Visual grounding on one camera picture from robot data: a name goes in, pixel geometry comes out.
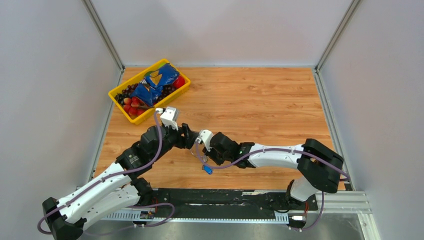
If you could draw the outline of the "large metal keyring with keys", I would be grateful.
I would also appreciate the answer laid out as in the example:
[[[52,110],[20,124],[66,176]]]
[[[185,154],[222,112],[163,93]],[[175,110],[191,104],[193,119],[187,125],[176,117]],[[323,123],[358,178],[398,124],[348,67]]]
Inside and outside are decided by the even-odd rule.
[[[190,152],[201,162],[202,165],[207,165],[208,157],[201,151],[201,145],[198,142],[194,143],[193,147],[190,149]]]

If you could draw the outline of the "key with blue tag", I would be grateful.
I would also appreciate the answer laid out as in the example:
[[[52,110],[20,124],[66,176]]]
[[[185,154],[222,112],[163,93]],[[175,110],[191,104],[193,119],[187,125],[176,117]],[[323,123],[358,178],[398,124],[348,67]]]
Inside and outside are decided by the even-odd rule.
[[[213,169],[212,169],[212,168],[210,168],[210,167],[208,167],[208,166],[203,165],[203,166],[202,166],[202,170],[203,170],[204,172],[206,172],[208,175],[213,174]]]

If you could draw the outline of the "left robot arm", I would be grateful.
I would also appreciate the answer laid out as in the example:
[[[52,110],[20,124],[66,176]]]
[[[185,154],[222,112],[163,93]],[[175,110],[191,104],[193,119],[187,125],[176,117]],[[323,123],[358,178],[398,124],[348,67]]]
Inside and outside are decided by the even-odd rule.
[[[56,240],[77,240],[92,224],[115,211],[149,206],[153,189],[141,175],[172,148],[191,149],[199,137],[186,123],[151,126],[103,173],[67,196],[46,199],[42,220],[49,230],[43,230],[40,223],[38,230]]]

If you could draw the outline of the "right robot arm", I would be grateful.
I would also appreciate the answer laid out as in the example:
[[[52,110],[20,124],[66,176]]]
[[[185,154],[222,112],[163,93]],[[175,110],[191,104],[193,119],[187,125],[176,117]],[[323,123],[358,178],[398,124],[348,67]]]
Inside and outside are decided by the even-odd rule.
[[[222,132],[213,134],[202,130],[195,140],[196,154],[204,153],[216,165],[205,167],[241,169],[280,167],[298,170],[301,177],[292,180],[285,194],[286,204],[298,209],[317,192],[335,194],[340,177],[346,176],[342,168],[344,159],[316,139],[308,138],[303,144],[267,146],[254,142],[237,143]]]

